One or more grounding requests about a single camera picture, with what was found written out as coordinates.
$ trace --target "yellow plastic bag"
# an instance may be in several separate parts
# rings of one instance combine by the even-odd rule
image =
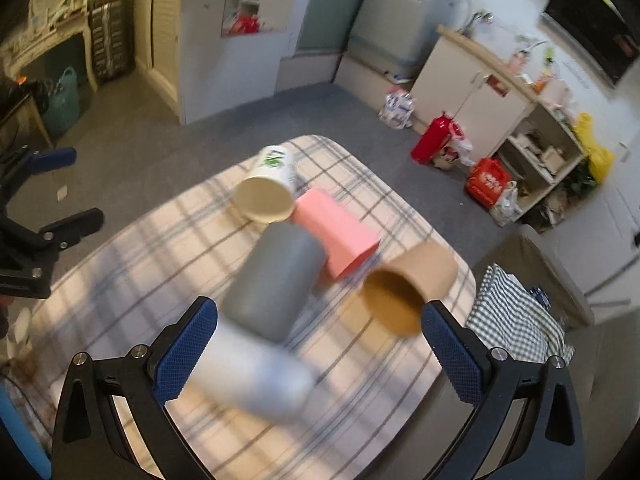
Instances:
[[[593,137],[593,118],[581,112],[574,126],[575,135],[589,155],[589,171],[594,180],[601,184],[609,174],[616,156],[604,146],[599,145]]]

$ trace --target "gray cylinder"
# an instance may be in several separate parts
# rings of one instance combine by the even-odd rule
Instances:
[[[306,229],[270,224],[229,287],[221,310],[245,330],[282,342],[325,261],[322,244]]]

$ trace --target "brown cup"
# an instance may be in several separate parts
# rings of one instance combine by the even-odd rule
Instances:
[[[456,281],[458,264],[451,251],[429,239],[372,270],[362,285],[370,314],[398,337],[422,333],[425,303],[442,300]]]

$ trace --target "pink cup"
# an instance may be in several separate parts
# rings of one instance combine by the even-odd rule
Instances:
[[[313,188],[301,196],[292,219],[320,240],[329,256],[326,268],[334,280],[355,272],[380,244],[375,232],[322,189]]]

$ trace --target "screw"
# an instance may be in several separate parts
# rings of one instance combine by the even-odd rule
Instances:
[[[131,349],[131,355],[134,359],[140,359],[146,355],[146,351],[148,350],[146,345],[135,345]]]
[[[551,363],[553,368],[564,368],[566,366],[566,363],[564,362],[564,359],[562,359],[559,355],[552,355],[549,358],[549,362]]]
[[[491,350],[491,357],[496,361],[506,361],[509,353],[504,348],[496,347]]]
[[[89,355],[86,352],[78,352],[76,355],[74,355],[74,364],[76,366],[80,366],[86,362],[86,359],[88,357]]]

